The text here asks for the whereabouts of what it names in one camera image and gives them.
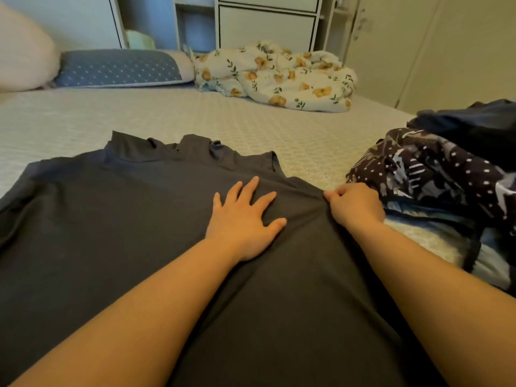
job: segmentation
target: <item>door handle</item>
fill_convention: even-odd
[[[366,22],[367,18],[365,17],[365,8],[360,11],[357,18],[357,29],[355,30],[355,34],[353,36],[353,39],[356,41],[360,36],[360,31],[362,31],[362,28],[364,27],[364,23]]]

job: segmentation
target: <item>forearm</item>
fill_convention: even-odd
[[[202,311],[235,265],[203,240],[82,326],[13,385],[164,385]]]
[[[387,225],[350,232],[451,386],[514,384],[515,299]]]

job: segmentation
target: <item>bed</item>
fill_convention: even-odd
[[[287,176],[321,188],[346,172],[385,133],[413,116],[355,95],[345,113],[275,108],[193,86],[57,89],[0,94],[0,195],[29,162],[103,148],[112,130],[165,143],[184,134],[220,140],[242,155],[275,151]],[[430,231],[390,225],[459,263],[460,247]]]

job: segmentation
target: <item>blue pillow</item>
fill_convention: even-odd
[[[61,54],[57,88],[152,87],[194,79],[186,54],[158,50],[75,50]]]

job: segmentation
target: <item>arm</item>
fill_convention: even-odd
[[[365,184],[325,197],[452,387],[514,385],[516,299],[383,224],[378,194]]]
[[[184,342],[229,271],[260,254],[286,225],[264,227],[275,198],[250,205],[255,177],[224,206],[217,193],[206,239],[134,287],[73,333],[12,386],[165,385]]]

